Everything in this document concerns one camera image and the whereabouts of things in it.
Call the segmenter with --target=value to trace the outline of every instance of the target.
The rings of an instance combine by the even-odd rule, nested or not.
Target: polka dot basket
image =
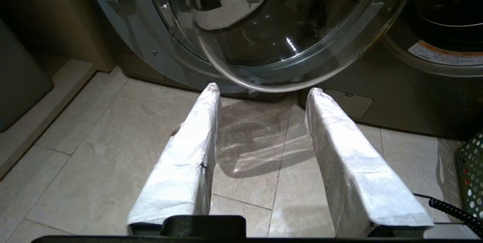
[[[483,130],[456,153],[463,209],[483,220]]]

